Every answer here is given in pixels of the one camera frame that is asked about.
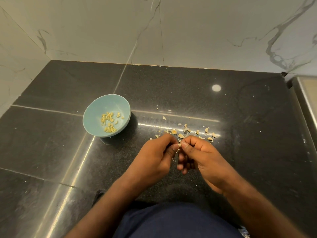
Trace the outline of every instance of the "white marble wall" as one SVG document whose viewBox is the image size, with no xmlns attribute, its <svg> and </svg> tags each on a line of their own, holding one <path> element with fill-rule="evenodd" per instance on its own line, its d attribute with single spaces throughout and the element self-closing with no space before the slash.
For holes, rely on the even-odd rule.
<svg viewBox="0 0 317 238">
<path fill-rule="evenodd" d="M 49 58 L 317 75 L 316 0 L 0 0 Z"/>
<path fill-rule="evenodd" d="M 0 7 L 0 117 L 49 62 Z"/>
</svg>

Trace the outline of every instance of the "bowl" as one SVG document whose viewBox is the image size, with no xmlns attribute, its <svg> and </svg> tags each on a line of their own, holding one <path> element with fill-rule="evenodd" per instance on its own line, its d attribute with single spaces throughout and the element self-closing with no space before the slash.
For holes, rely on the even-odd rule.
<svg viewBox="0 0 317 238">
<path fill-rule="evenodd" d="M 101 118 L 106 112 L 113 112 L 113 126 L 117 129 L 115 132 L 107 133 L 104 131 L 106 126 L 101 125 Z M 122 96 L 117 94 L 108 94 L 94 100 L 86 108 L 82 123 L 85 130 L 96 137 L 111 137 L 120 133 L 129 123 L 131 117 L 131 108 L 129 102 Z"/>
</svg>

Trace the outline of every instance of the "forearm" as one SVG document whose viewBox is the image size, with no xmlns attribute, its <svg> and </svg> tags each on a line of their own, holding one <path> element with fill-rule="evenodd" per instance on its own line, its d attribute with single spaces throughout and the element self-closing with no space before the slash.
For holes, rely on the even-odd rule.
<svg viewBox="0 0 317 238">
<path fill-rule="evenodd" d="M 242 177 L 226 188 L 224 196 L 252 237 L 306 237 Z"/>
<path fill-rule="evenodd" d="M 128 206 L 139 195 L 137 188 L 130 184 L 131 179 L 124 176 L 114 182 L 66 238 L 112 235 Z"/>
</svg>

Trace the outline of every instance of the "navy blue shirt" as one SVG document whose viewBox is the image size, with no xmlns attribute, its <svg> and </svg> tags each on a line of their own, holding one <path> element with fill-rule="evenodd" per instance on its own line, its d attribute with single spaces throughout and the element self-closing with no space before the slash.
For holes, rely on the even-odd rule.
<svg viewBox="0 0 317 238">
<path fill-rule="evenodd" d="M 127 212 L 113 238 L 241 238 L 228 222 L 190 203 L 165 203 Z"/>
</svg>

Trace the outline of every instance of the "countertop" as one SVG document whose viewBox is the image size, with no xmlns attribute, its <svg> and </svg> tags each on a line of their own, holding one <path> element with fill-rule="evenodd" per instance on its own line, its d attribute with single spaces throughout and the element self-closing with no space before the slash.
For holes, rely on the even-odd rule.
<svg viewBox="0 0 317 238">
<path fill-rule="evenodd" d="M 82 115 L 111 93 L 129 101 L 132 116 L 123 132 L 101 140 L 85 132 Z M 0 119 L 1 237 L 62 236 L 158 129 L 177 123 L 220 134 L 213 145 L 224 158 L 317 235 L 312 160 L 280 74 L 52 60 Z M 182 176 L 176 164 L 138 199 L 193 202 L 239 222 L 198 173 Z"/>
</svg>

